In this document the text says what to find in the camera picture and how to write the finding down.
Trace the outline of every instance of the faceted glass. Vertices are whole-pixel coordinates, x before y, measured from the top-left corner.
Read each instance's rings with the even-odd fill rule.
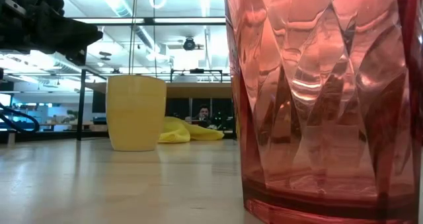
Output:
[[[266,223],[418,223],[420,0],[226,0],[244,203]]]

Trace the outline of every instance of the yellow cloth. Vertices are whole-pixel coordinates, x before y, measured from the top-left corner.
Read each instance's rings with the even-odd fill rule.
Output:
[[[222,138],[221,131],[192,125],[178,118],[166,117],[159,143],[184,143],[190,140],[216,141]]]

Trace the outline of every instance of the yellow mug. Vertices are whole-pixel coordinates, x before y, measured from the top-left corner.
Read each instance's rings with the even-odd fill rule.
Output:
[[[107,125],[116,151],[151,151],[163,130],[166,82],[141,75],[107,81]]]

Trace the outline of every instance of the ceiling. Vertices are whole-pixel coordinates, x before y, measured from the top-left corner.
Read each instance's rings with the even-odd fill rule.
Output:
[[[182,23],[160,26],[135,26],[128,23],[99,26],[102,40],[88,47],[87,66],[100,74],[119,69],[121,73],[142,73],[169,81],[171,69],[222,69],[229,73],[228,48],[224,25],[187,25],[187,17],[224,17],[223,0],[64,0],[65,16],[86,18],[92,23],[99,18],[125,19],[128,17],[180,18]],[[182,45],[187,37],[194,39],[199,50],[185,51]],[[101,52],[111,54],[104,56]],[[66,80],[66,76],[48,76],[50,73],[80,73],[80,69],[62,55],[46,56],[40,52],[22,55],[0,55],[0,67],[17,81]],[[21,73],[39,73],[22,79]],[[215,81],[198,76],[198,81]]]

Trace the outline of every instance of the person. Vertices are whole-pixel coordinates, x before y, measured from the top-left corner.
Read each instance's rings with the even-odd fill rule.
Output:
[[[198,115],[191,118],[191,117],[187,117],[185,118],[185,120],[188,123],[192,123],[194,122],[199,122],[198,125],[201,125],[203,127],[208,127],[212,124],[212,119],[210,118],[210,112],[209,112],[209,107],[207,105],[201,105],[200,106],[200,111],[198,112]]]

